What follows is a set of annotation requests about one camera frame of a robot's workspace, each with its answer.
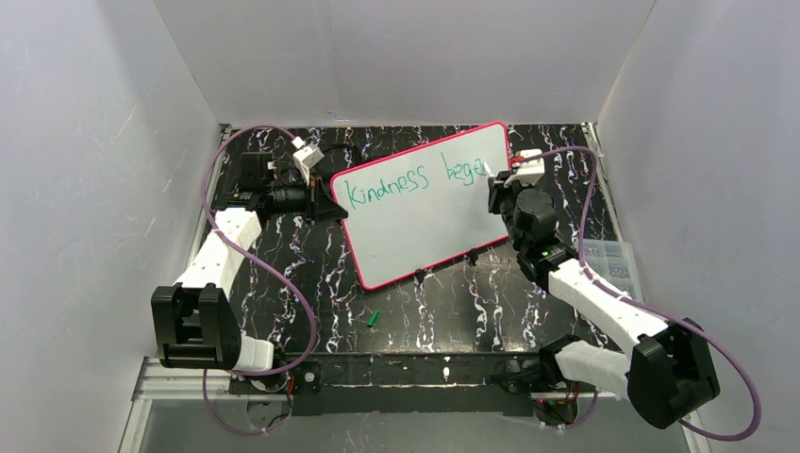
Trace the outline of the pink framed whiteboard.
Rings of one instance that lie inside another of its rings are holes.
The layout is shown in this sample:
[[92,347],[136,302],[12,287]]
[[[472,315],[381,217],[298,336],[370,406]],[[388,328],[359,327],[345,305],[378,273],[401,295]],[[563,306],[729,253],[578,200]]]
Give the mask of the pink framed whiteboard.
[[375,290],[506,239],[488,212],[488,177],[509,164],[508,132],[493,122],[334,175],[358,280]]

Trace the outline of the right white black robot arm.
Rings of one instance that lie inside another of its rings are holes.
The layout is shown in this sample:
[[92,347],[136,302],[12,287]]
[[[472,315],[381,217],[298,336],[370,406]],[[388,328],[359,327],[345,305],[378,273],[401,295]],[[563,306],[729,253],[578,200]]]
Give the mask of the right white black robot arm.
[[665,321],[610,294],[589,276],[557,232],[549,194],[503,171],[488,180],[488,211],[508,230],[525,277],[598,326],[617,351],[565,335],[540,348],[539,377],[548,384],[585,382],[628,401],[655,428],[667,428],[721,392],[708,343],[689,318]]

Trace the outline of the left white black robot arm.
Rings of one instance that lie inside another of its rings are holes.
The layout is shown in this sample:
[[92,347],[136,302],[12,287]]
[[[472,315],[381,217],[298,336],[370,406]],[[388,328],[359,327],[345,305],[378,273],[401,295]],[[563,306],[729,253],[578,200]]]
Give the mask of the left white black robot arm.
[[216,226],[175,283],[158,286],[151,297],[163,366],[251,376],[276,366],[275,345],[241,331],[229,296],[245,252],[273,216],[296,213],[312,223],[346,218],[346,210],[326,193],[323,177],[313,170],[323,157],[317,146],[302,146],[292,156],[299,180],[281,182],[266,154],[243,154],[237,188],[215,213]]

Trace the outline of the green marker cap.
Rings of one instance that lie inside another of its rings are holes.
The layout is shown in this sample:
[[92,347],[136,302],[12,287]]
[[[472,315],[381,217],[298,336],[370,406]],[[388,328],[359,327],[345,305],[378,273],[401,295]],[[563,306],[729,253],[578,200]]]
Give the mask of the green marker cap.
[[374,311],[367,323],[367,327],[373,328],[376,325],[379,316],[380,316],[380,311],[379,310]]

